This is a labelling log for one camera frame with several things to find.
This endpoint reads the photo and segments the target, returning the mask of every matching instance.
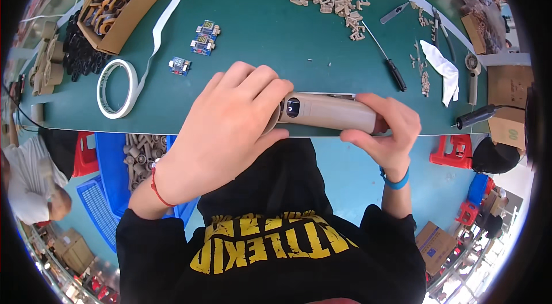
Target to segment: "plastic bin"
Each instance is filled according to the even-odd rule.
[[[487,188],[488,176],[482,173],[475,175],[474,179],[470,184],[470,189],[467,191],[467,200],[479,207],[481,200],[483,199],[483,194]]]
[[[175,143],[176,135],[167,135],[167,151]],[[196,197],[192,201],[189,201],[185,204],[178,205],[174,208],[175,217],[182,219],[184,221],[184,226],[188,225],[190,220],[191,213],[194,211],[199,201],[199,197]]]
[[[101,176],[84,182],[77,186],[77,194],[82,200],[90,219],[100,232],[103,239],[114,253],[117,253],[115,243],[115,231],[119,224],[117,219],[109,210],[105,193],[101,183]]]
[[[95,138],[100,176],[109,209],[116,218],[121,219],[130,200],[128,166],[122,162],[125,159],[125,153],[122,151],[125,145],[125,134],[97,132]],[[167,136],[167,150],[175,139],[176,135]],[[198,199],[174,207],[174,213],[165,215],[164,218],[180,218],[186,225]]]

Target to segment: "person's left hand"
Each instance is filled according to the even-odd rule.
[[[159,195],[181,204],[236,178],[286,129],[261,136],[281,100],[293,90],[268,66],[234,63],[209,81],[192,105],[169,152],[156,166]]]

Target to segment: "screwdriver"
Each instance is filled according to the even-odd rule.
[[[462,128],[466,128],[471,125],[474,125],[478,122],[487,121],[488,119],[493,117],[499,109],[503,107],[511,107],[514,109],[525,110],[522,107],[514,107],[512,105],[489,104],[484,107],[480,107],[479,109],[471,113],[467,113],[465,115],[458,117],[456,119],[456,124],[452,125],[451,127],[457,127],[458,129],[462,129]]]
[[[387,64],[387,67],[389,69],[389,71],[391,72],[391,74],[393,75],[393,78],[395,79],[395,81],[397,82],[397,85],[398,85],[398,88],[399,90],[401,91],[406,91],[406,85],[405,85],[405,81],[403,80],[403,77],[401,75],[401,73],[398,71],[397,67],[395,66],[395,64],[393,63],[393,61],[387,57],[387,55],[385,54],[385,52],[383,51],[382,49],[382,46],[379,45],[379,43],[377,42],[377,39],[376,37],[374,37],[374,35],[372,34],[372,31],[370,31],[370,29],[368,28],[368,26],[366,26],[366,24],[364,23],[363,20],[361,20],[361,23],[364,25],[364,27],[366,28],[366,30],[368,30],[368,32],[370,33],[370,36],[372,36],[372,38],[374,39],[374,41],[376,42],[377,46],[379,46],[379,49],[383,52],[383,55],[385,56],[385,58],[387,59],[385,61],[385,63]]]

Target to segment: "black cable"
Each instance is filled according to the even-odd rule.
[[[513,109],[518,109],[518,110],[525,111],[525,107],[514,107],[513,105],[497,105],[496,107],[511,107]]]
[[[11,96],[11,94],[9,93],[9,89],[4,85],[4,83],[2,83],[2,87],[3,89],[8,93],[8,97],[11,99],[11,101],[13,102],[13,104],[16,105],[17,109],[19,112],[21,112],[23,114],[23,116],[25,116],[29,121],[32,122],[32,124],[34,124],[35,126],[37,126],[38,128],[43,128],[41,125],[39,125],[38,123],[36,123],[35,121],[31,120],[31,118],[29,116],[27,116],[27,114],[25,114],[23,112],[23,110],[21,110],[21,108],[19,107],[19,104],[16,103],[16,100],[13,99],[13,97]]]

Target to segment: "wrist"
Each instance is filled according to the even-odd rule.
[[[405,177],[409,166],[410,157],[406,157],[404,161],[401,161],[392,167],[383,168],[383,170],[385,171],[385,176],[390,182],[398,183]]]

